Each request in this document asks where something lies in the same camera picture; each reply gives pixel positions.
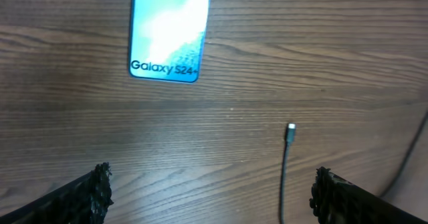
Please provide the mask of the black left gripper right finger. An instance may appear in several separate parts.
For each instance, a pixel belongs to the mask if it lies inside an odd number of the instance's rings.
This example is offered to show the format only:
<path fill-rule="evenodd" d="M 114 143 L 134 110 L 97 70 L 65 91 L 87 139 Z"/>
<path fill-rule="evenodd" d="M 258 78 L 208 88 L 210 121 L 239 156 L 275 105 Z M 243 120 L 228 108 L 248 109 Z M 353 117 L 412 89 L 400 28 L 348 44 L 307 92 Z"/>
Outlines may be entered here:
<path fill-rule="evenodd" d="M 427 224 L 332 173 L 316 170 L 310 207 L 320 224 Z"/>

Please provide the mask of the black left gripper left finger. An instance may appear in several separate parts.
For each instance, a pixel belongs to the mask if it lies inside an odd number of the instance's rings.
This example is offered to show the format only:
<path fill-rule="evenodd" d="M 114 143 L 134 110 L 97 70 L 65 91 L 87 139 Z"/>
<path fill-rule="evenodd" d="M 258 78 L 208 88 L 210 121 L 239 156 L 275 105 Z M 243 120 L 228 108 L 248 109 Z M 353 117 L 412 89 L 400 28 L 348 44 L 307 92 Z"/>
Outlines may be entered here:
<path fill-rule="evenodd" d="M 113 205 L 107 162 L 78 179 L 1 216 L 1 224 L 103 223 Z"/>

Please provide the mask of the blue Galaxy S24 smartphone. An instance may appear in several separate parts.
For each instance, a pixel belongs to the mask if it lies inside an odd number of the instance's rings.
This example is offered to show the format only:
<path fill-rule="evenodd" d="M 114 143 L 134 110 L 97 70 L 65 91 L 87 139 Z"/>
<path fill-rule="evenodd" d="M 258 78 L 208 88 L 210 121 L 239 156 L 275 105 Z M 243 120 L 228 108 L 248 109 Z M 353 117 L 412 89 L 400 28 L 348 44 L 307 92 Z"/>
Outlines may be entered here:
<path fill-rule="evenodd" d="M 132 0 L 128 71 L 132 77 L 198 80 L 210 0 Z"/>

